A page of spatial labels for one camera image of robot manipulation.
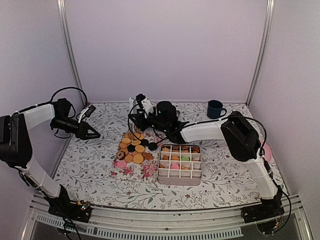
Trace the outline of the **pink sandwich cookie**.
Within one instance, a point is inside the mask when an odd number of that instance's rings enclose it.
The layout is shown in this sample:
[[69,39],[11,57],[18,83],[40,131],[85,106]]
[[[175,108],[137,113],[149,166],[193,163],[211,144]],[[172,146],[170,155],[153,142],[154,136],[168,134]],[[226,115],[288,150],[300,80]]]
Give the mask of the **pink sandwich cookie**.
[[180,168],[180,166],[177,163],[172,163],[170,166],[171,169],[175,169],[178,170]]
[[125,160],[120,160],[117,162],[116,166],[120,169],[125,169],[127,167],[127,162]]

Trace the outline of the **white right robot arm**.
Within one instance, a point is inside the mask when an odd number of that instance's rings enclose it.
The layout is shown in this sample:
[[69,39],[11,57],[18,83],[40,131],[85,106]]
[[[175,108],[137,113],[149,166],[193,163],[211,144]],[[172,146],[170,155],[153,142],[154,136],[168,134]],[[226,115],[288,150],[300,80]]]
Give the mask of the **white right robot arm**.
[[[144,141],[155,127],[163,131],[153,149],[133,157],[128,167],[139,169],[145,194],[127,185],[122,191],[133,208],[194,210],[261,203],[258,213],[269,218],[278,210],[282,196],[274,167],[260,156],[260,135],[246,108],[228,108],[227,118],[211,120],[204,103],[164,102],[172,117],[145,119],[138,104],[127,112],[128,135]],[[244,161],[234,158],[223,127],[244,123],[253,142]]]

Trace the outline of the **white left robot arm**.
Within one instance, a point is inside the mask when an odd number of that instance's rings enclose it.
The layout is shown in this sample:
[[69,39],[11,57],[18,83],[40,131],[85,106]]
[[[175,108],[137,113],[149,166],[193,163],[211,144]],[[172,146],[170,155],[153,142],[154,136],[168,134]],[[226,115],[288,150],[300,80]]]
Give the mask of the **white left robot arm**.
[[69,116],[72,104],[66,98],[40,103],[0,118],[0,159],[17,169],[28,185],[45,195],[47,201],[63,216],[74,213],[67,191],[40,166],[33,154],[29,131],[45,123],[52,130],[62,130],[80,140],[98,139],[101,135],[82,119]]

